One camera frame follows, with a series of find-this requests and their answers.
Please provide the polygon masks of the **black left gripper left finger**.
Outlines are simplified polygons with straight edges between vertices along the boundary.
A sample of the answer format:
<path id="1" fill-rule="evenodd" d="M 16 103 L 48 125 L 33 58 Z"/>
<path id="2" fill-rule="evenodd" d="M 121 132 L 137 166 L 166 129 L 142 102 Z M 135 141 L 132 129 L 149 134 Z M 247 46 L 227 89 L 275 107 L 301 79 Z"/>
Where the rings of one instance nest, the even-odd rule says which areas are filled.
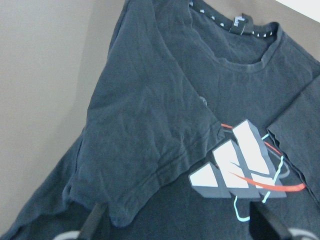
<path id="1" fill-rule="evenodd" d="M 78 240 L 91 240 L 93 238 L 106 209 L 106 204 L 97 203 L 94 206 L 79 231 Z"/>

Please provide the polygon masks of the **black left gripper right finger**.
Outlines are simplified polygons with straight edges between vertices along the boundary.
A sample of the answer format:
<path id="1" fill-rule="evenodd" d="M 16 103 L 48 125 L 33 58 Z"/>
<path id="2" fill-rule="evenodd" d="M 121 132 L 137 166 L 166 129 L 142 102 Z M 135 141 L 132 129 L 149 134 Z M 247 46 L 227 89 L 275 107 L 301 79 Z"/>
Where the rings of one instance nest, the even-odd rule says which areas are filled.
<path id="1" fill-rule="evenodd" d="M 293 239 L 288 228 L 264 203 L 251 201 L 249 217 L 249 233 L 253 240 Z"/>

